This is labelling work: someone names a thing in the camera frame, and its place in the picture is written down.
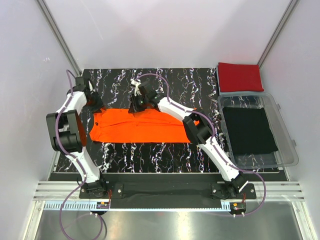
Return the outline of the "orange t-shirt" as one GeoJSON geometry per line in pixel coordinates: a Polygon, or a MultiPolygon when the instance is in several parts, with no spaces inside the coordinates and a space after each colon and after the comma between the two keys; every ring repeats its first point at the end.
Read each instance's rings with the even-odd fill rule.
{"type": "Polygon", "coordinates": [[[129,113],[110,108],[95,113],[89,133],[100,143],[189,143],[183,123],[155,109],[129,113]]]}

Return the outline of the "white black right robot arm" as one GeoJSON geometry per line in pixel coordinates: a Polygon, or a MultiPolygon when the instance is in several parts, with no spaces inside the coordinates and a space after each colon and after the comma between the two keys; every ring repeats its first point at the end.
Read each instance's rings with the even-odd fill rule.
{"type": "Polygon", "coordinates": [[[134,86],[134,92],[130,97],[130,113],[143,112],[151,107],[181,121],[188,140],[203,150],[218,168],[224,180],[222,196],[236,199],[244,194],[248,180],[219,146],[215,128],[201,108],[183,106],[139,79],[132,80],[131,85],[134,86]]]}

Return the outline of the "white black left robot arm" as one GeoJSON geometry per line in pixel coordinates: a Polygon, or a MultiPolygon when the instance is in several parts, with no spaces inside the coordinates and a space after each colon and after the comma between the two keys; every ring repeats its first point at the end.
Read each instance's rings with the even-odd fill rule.
{"type": "Polygon", "coordinates": [[[105,106],[91,80],[78,76],[63,105],[56,112],[46,115],[48,134],[52,148],[66,156],[80,173],[79,186],[83,197],[103,198],[108,193],[107,181],[86,148],[87,134],[80,118],[83,108],[97,114],[105,106]]]}

